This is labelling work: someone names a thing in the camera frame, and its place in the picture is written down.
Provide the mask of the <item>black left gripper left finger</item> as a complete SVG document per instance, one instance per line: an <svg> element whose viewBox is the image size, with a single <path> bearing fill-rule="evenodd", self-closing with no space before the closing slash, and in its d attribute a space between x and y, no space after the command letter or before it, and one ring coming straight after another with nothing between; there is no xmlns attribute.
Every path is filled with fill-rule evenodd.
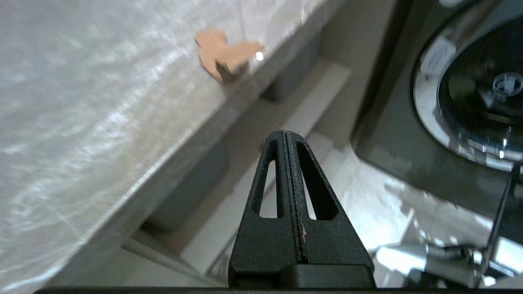
<svg viewBox="0 0 523 294"><path fill-rule="evenodd" d="M260 216L270 163L276 169L276 218ZM279 274L302 261L293 172L284 131L266 138L228 262L230 287L277 287Z"/></svg>

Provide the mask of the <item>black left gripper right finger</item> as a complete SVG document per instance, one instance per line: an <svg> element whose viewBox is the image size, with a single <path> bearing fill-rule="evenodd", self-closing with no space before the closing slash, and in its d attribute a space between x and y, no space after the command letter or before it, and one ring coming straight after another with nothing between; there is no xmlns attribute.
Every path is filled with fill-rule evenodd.
<svg viewBox="0 0 523 294"><path fill-rule="evenodd" d="M308 142L288 131L286 152L299 263L372 265Z"/></svg>

